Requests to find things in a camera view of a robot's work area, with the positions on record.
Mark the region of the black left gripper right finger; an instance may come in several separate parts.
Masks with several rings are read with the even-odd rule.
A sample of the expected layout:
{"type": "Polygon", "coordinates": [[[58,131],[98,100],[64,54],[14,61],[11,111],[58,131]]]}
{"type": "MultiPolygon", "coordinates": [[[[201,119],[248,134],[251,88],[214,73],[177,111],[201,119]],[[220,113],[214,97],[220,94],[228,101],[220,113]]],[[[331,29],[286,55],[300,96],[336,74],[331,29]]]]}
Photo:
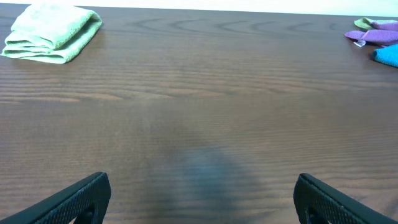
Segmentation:
{"type": "Polygon", "coordinates": [[[293,199],[301,224],[397,224],[307,173],[299,175],[293,199]]]}

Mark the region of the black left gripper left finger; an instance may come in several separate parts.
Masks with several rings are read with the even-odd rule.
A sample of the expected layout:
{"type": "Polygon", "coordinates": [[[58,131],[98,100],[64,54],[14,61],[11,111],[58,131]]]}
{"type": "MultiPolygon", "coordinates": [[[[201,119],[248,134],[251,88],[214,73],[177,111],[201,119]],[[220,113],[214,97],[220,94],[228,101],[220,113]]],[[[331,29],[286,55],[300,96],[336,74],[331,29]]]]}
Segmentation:
{"type": "Polygon", "coordinates": [[[102,224],[110,197],[111,186],[107,173],[95,172],[1,220],[1,224],[102,224]]]}

